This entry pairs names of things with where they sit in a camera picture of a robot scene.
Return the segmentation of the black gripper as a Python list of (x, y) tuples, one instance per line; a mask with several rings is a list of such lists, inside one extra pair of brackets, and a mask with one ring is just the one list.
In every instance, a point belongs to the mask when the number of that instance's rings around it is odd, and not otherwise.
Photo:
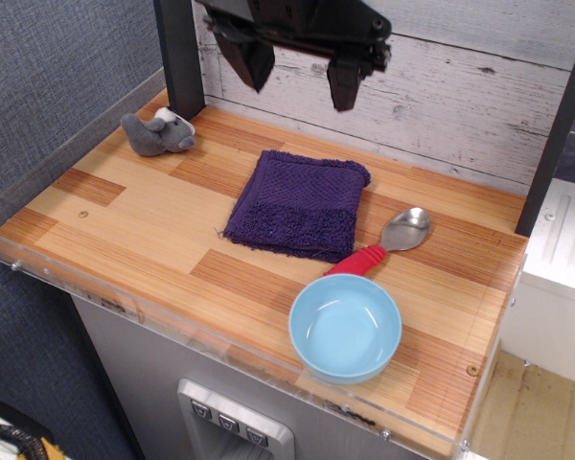
[[(391, 57), (392, 25), (363, 1), (203, 1), (207, 23), (237, 76), (260, 93), (273, 69), (273, 46), (332, 58), (354, 51), (369, 71)], [(359, 62), (334, 57), (327, 69), (334, 109), (352, 110), (363, 80)]]

